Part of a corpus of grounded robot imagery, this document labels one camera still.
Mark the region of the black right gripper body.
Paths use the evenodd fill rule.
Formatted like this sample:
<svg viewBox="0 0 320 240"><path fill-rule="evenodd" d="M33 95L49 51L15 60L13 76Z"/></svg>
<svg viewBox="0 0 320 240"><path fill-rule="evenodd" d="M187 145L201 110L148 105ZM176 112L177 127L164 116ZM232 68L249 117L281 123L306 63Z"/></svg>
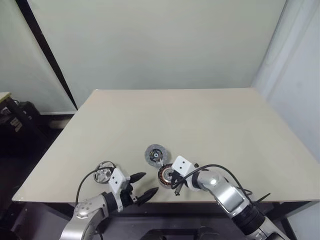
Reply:
<svg viewBox="0 0 320 240"><path fill-rule="evenodd" d="M175 192L180 192L182 187L183 187L183 185L186 183L186 180L178 172L173 172L172 175L174 175L176 177L176 182L175 182L176 185L174 187L174 191Z"/></svg>

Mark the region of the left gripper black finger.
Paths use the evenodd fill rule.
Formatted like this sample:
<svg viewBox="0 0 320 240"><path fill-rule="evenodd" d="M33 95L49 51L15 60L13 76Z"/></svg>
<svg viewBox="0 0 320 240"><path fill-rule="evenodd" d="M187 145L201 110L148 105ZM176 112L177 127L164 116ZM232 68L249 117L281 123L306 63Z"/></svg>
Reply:
<svg viewBox="0 0 320 240"><path fill-rule="evenodd" d="M145 175L146 175L145 172L138 172L138 173L132 174L132 175L130 176L129 183L130 183L130 184L136 183L136 182L138 182L141 178L143 178Z"/></svg>
<svg viewBox="0 0 320 240"><path fill-rule="evenodd" d="M136 204L143 205L144 203L148 202L159 190L158 187L153 187L143 193L140 197L137 198Z"/></svg>

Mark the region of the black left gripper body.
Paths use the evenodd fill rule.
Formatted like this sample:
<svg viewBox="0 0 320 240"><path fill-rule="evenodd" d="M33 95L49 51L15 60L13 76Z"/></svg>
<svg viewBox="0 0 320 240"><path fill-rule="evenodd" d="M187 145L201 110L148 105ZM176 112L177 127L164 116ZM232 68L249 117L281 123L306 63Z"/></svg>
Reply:
<svg viewBox="0 0 320 240"><path fill-rule="evenodd" d="M120 200L124 208L134 205L138 198L133 192L132 181L129 180L120 191Z"/></svg>

